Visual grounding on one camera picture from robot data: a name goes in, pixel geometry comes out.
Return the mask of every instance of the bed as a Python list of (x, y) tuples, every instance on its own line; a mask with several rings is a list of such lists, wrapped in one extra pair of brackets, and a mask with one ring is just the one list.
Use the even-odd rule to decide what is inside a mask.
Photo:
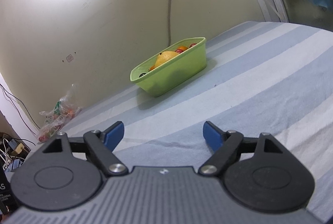
[(212, 152), (210, 120), (247, 137), (273, 134), (313, 174), (308, 209), (333, 215), (333, 33), (290, 23), (246, 22), (207, 42), (206, 69), (153, 98), (136, 86), (83, 110), (63, 130), (82, 136), (120, 120), (114, 153), (135, 165), (194, 166)]

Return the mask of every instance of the orange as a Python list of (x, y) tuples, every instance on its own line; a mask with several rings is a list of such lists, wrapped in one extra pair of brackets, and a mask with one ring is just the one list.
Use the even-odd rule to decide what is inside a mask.
[(189, 48), (188, 48), (188, 47), (185, 47), (185, 46), (180, 46), (180, 47), (178, 47), (177, 49), (185, 51), (185, 50), (187, 50), (187, 49), (189, 49)]

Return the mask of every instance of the wall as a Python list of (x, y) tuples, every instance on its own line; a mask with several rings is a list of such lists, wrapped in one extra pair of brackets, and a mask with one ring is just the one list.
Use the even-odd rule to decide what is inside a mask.
[[(1, 85), (11, 93), (7, 84), (5, 83), (3, 77), (0, 74), (0, 83)], [(22, 118), (26, 122), (26, 124), (30, 127), (32, 131), (37, 133), (37, 129), (34, 125), (30, 122), (24, 111), (21, 107), (14, 101), (17, 109), (19, 110)], [(22, 119), (20, 118), (16, 108), (10, 102), (10, 100), (5, 97), (4, 93), (0, 89), (0, 131), (5, 132), (17, 139), (27, 139), (35, 144), (38, 142), (36, 137), (29, 131), (27, 126), (23, 123)], [(30, 142), (24, 142), (29, 148), (33, 149), (34, 145)]]
[[(82, 105), (129, 84), (129, 73), (167, 46), (168, 0), (0, 0), (0, 72), (34, 119), (72, 83)], [(257, 0), (173, 0), (172, 42), (208, 39), (247, 20)], [(66, 56), (72, 54), (68, 63)]]

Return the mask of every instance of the fruit basket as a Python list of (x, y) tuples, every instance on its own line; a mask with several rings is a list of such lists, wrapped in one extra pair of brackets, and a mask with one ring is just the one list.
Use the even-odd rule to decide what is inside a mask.
[[(162, 52), (175, 51), (181, 46), (189, 47), (193, 43), (196, 45), (148, 72)], [(130, 73), (130, 80), (150, 95), (158, 97), (194, 76), (206, 65), (206, 38), (188, 38), (171, 45), (135, 67)]]

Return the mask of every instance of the black wire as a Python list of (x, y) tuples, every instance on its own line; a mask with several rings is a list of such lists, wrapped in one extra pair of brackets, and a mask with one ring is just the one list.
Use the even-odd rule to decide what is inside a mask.
[(12, 162), (12, 168), (10, 169), (10, 171), (13, 170), (13, 166), (14, 166), (14, 161), (15, 161), (15, 159), (16, 159), (16, 156), (15, 156), (14, 159), (13, 159), (13, 162)]
[(34, 121), (34, 119), (32, 118), (31, 114), (29, 113), (27, 107), (26, 107), (25, 104), (21, 101), (21, 99), (19, 99), (19, 98), (17, 98), (16, 96), (12, 95), (9, 91), (7, 91), (7, 90), (4, 88), (4, 86), (3, 86), (1, 83), (0, 83), (0, 86), (1, 86), (1, 88), (5, 91), (5, 94), (6, 94), (6, 95), (7, 95), (7, 93), (8, 93), (8, 94), (10, 94), (12, 97), (14, 97), (15, 99), (19, 100), (19, 101), (22, 103), (22, 105), (23, 105), (24, 108), (26, 109), (27, 113), (29, 114), (29, 116), (30, 116), (30, 118), (32, 119), (32, 121), (34, 122), (34, 124), (35, 124), (39, 129), (41, 129), (41, 128), (38, 126), (38, 124)]
[(25, 141), (28, 141), (28, 142), (32, 143), (34, 146), (36, 146), (35, 143), (33, 143), (32, 141), (29, 141), (28, 139), (17, 139), (17, 138), (13, 138), (11, 135), (9, 135), (9, 134), (7, 134), (7, 133), (5, 133), (5, 132), (1, 132), (1, 131), (0, 131), (0, 134), (5, 134), (5, 135), (7, 135), (8, 137), (11, 137), (12, 139), (15, 139), (15, 140), (25, 140)]
[(10, 98), (10, 97), (6, 94), (5, 91), (3, 91), (3, 92), (4, 92), (4, 94), (9, 98), (9, 100), (12, 102), (13, 106), (16, 108), (17, 112), (19, 113), (19, 116), (21, 117), (21, 119), (22, 119), (22, 121), (24, 122), (24, 124), (26, 125), (26, 127), (30, 130), (30, 132), (31, 132), (32, 134), (34, 134), (34, 135), (36, 136), (36, 134), (34, 133), (34, 131), (32, 131), (32, 130), (30, 129), (30, 127), (26, 124), (26, 122), (23, 120), (23, 118), (22, 118), (22, 116), (21, 116), (21, 114), (20, 114), (20, 111), (19, 111), (18, 108), (15, 106), (15, 104), (14, 104), (12, 98)]
[(12, 138), (12, 139), (15, 139), (15, 140), (25, 140), (25, 141), (28, 141), (28, 142), (32, 143), (34, 146), (36, 146), (35, 143), (33, 143), (32, 141), (29, 141), (29, 140), (27, 140), (27, 139), (16, 139), (16, 138), (13, 138), (13, 137), (11, 137), (11, 138)]

